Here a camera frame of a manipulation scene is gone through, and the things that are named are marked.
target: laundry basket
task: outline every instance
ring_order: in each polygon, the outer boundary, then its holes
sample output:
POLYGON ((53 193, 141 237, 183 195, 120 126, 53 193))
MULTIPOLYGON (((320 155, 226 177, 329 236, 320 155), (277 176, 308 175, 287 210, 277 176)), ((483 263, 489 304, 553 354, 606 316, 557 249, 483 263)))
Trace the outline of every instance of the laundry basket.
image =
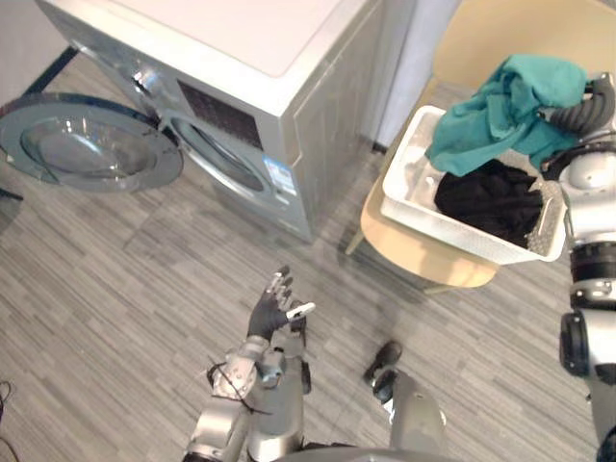
POLYGON ((528 157, 516 151, 504 152, 499 160, 537 176, 531 189, 541 191, 544 202, 534 229, 527 235, 528 248, 439 212, 434 196, 445 173, 435 169, 424 153, 432 143, 432 133, 444 113, 434 106, 423 106, 415 113, 385 175, 381 213, 434 239, 500 265, 557 259, 565 241, 563 218, 566 207, 562 192, 556 182, 543 180, 528 157))

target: gray tile floor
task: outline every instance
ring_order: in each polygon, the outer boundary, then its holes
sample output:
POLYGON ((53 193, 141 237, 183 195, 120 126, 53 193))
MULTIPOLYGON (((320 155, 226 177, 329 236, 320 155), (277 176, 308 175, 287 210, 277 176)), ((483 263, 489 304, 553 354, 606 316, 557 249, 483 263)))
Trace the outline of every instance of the gray tile floor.
MULTIPOLYGON (((88 62, 52 85, 112 97, 88 62)), ((269 274, 288 263, 314 299, 308 360, 313 441, 386 445, 385 414, 360 375, 390 338, 440 400, 466 461, 588 461, 596 447, 581 382, 558 364, 569 309, 566 257, 503 268, 476 290, 428 283, 368 244, 343 248, 377 175, 362 172, 312 245, 223 203, 186 163, 158 190, 93 195, 0 167, 0 378, 16 386, 0 431, 23 461, 180 460, 208 386, 199 376, 243 336, 269 274)), ((0 460, 10 460, 0 447, 0 460)))

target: white wall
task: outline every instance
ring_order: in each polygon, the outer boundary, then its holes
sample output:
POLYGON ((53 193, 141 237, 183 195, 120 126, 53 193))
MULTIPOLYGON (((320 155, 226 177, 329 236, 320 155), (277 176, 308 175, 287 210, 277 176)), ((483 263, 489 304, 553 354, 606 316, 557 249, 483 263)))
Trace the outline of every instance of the white wall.
POLYGON ((441 36, 461 0, 416 0, 406 42, 390 91, 376 142, 389 146, 432 73, 441 36))
POLYGON ((67 43, 34 0, 0 0, 0 105, 16 98, 67 43))

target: washing machine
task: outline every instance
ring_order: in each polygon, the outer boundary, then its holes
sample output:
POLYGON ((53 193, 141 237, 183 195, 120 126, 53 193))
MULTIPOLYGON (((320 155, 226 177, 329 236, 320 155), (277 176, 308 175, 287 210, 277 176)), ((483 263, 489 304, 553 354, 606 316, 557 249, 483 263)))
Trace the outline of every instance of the washing machine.
POLYGON ((372 146, 402 43, 387 3, 38 0, 139 110, 30 94, 0 109, 0 147, 15 168, 90 192, 170 183, 186 155, 312 241, 372 146))

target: teal cloth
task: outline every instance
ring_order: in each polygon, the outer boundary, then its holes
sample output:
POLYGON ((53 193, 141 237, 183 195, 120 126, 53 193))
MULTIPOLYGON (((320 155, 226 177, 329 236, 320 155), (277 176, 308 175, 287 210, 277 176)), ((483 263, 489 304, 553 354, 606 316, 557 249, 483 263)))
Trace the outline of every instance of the teal cloth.
POLYGON ((508 148, 539 168, 576 138, 537 115, 539 108, 569 107, 584 93, 586 72, 575 64, 536 55, 512 55, 473 97, 439 120, 425 155, 432 165, 463 176, 508 148))

